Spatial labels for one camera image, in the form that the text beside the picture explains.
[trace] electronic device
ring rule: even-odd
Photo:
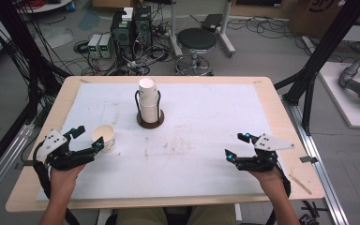
[[[98,44],[100,42],[101,35],[93,35],[87,44],[87,48],[89,49],[89,57],[91,58],[100,58],[100,48]]]
[[[220,25],[223,14],[209,14],[202,23],[202,29],[210,32],[216,32],[216,28]]]
[[[122,13],[122,21],[132,21],[133,20],[133,7],[124,7],[124,12]]]
[[[134,22],[136,23],[139,47],[146,49],[152,46],[151,7],[137,7],[134,15]]]
[[[135,25],[134,21],[128,22],[122,20],[123,11],[117,11],[112,17],[111,34],[113,46],[117,56],[122,58],[125,56],[128,60],[135,59],[133,49],[136,48],[135,43]]]
[[[113,54],[113,37],[111,34],[104,34],[98,44],[102,58],[111,58]]]

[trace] power supply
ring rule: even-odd
[[[110,34],[104,34],[98,44],[102,58],[111,58],[113,54],[113,37]]]
[[[89,43],[87,44],[87,48],[89,49],[89,56],[91,58],[100,58],[100,48],[98,47],[98,44],[100,42],[101,35],[93,35],[92,38],[89,40]]]

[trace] gray pants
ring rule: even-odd
[[[118,225],[167,225],[163,208],[121,209]],[[187,225],[235,225],[234,204],[194,206]]]

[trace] white bracket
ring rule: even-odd
[[[40,146],[37,151],[37,160],[48,156],[52,151],[63,145],[67,141],[67,138],[61,135],[57,130],[51,129],[48,136],[45,138],[45,142]]]
[[[294,144],[285,140],[276,138],[268,134],[262,134],[258,141],[254,145],[257,149],[265,151],[276,151],[281,149],[294,148]]]

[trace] human arm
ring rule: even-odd
[[[281,174],[277,168],[270,172],[250,172],[255,176],[262,187],[262,190],[273,204],[278,225],[299,225],[300,222],[293,210],[291,202],[286,195]]]
[[[51,198],[39,225],[63,224],[67,205],[71,200],[72,191],[80,171],[85,165],[68,171],[51,169]]]

